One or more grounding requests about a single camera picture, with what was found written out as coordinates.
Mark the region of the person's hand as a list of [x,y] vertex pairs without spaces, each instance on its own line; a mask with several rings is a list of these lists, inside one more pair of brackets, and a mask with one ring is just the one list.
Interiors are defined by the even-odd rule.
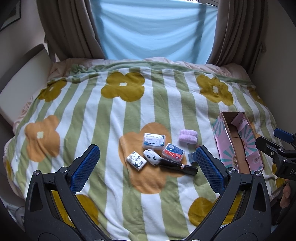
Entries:
[[291,187],[290,187],[290,181],[287,180],[287,183],[283,189],[282,198],[280,201],[281,208],[286,208],[290,204],[290,194],[291,194]]

